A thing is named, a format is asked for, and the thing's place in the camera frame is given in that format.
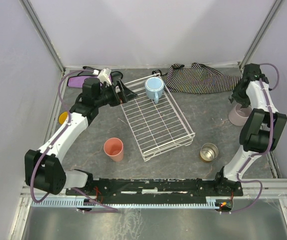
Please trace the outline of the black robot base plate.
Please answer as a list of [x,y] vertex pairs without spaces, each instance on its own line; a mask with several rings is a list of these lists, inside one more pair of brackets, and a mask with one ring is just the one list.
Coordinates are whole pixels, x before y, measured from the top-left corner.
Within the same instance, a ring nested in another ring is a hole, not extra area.
[[92,180],[80,189],[99,197],[102,204],[205,204],[207,197],[242,197],[239,181],[225,178],[196,179],[108,179]]

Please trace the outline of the light blue textured mug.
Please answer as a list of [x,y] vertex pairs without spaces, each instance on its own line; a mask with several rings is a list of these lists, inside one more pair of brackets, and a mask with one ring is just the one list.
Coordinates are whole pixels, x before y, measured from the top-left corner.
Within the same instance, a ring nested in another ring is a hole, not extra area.
[[164,81],[157,76],[150,77],[145,81],[144,87],[146,96],[155,104],[158,104],[164,91]]

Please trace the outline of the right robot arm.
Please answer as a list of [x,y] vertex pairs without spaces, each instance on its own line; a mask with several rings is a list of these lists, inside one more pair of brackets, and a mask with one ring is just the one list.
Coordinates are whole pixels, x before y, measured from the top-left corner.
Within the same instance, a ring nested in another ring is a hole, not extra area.
[[269,80],[261,66],[245,65],[230,101],[236,101],[242,108],[250,107],[251,113],[241,129],[238,151],[215,176],[214,190],[219,195],[241,195],[244,173],[255,160],[273,151],[279,142],[287,116],[274,106],[270,91]]

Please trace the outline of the lilac textured mug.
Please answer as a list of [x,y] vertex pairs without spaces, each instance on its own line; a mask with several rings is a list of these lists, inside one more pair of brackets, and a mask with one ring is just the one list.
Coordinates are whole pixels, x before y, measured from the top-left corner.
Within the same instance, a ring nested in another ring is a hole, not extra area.
[[248,120],[251,112],[250,106],[242,107],[241,104],[237,103],[229,112],[228,119],[233,125],[242,127]]

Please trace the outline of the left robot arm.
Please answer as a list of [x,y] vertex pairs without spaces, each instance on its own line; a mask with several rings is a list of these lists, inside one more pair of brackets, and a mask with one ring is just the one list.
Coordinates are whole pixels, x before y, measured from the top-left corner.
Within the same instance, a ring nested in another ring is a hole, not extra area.
[[82,85],[82,92],[68,111],[68,117],[55,134],[38,150],[28,150],[24,156],[25,182],[30,188],[57,195],[63,189],[83,188],[91,174],[82,170],[65,171],[63,158],[69,148],[92,123],[99,108],[125,104],[138,95],[127,88],[120,78],[111,85],[89,77]]

